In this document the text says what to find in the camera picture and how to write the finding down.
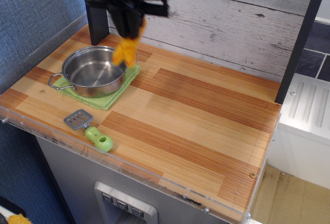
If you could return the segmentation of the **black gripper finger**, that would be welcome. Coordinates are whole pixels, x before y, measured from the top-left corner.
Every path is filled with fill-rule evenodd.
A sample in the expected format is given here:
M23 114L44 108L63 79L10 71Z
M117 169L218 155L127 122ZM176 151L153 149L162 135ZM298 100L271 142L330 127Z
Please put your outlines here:
M127 14L128 36L131 39L136 39L140 36L142 28L144 11L139 9L129 10Z
M119 35L123 38L128 37L128 27L125 10L111 4L107 5L107 10Z

